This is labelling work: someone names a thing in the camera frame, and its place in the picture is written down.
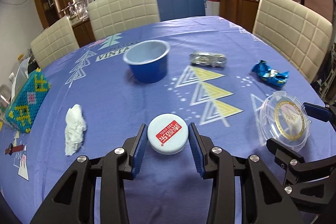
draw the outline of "blue cabinet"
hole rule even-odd
[[[189,17],[188,0],[172,0],[174,19]]]
[[[205,16],[204,0],[188,0],[190,17]]]
[[[161,21],[174,19],[172,0],[157,0]]]
[[[203,0],[157,0],[161,21],[205,16]]]

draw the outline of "yellow triangle pattern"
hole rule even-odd
[[[206,80],[216,79],[216,78],[225,76],[220,73],[216,73],[216,72],[206,70],[206,69],[201,69],[201,68],[197,68],[193,66],[191,66],[191,68],[193,69],[199,81],[206,81]]]
[[[239,108],[236,108],[219,100],[214,100],[213,102],[215,103],[219,114],[221,114],[224,118],[243,111]]]
[[[224,89],[221,89],[217,86],[211,85],[206,82],[202,82],[202,86],[206,90],[207,94],[209,94],[211,99],[219,99],[222,97],[226,97],[232,95],[233,93]]]

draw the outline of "crumpled tissue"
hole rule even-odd
[[[259,63],[255,64],[252,72],[255,72],[260,79],[278,87],[282,87],[287,83],[288,71],[280,73],[268,66],[264,60],[260,60]]]
[[[86,130],[86,122],[82,116],[82,108],[76,104],[69,108],[65,116],[67,126],[65,128],[65,155],[71,156],[83,142],[83,132]]]

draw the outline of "red label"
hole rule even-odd
[[[156,137],[159,141],[164,144],[167,140],[169,140],[174,134],[182,128],[175,120],[172,121],[169,125],[167,125],[161,132],[156,134]]]

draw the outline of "wall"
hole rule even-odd
[[[8,76],[11,74],[17,58],[30,48],[42,31],[34,0],[0,0],[0,85],[10,86]]]

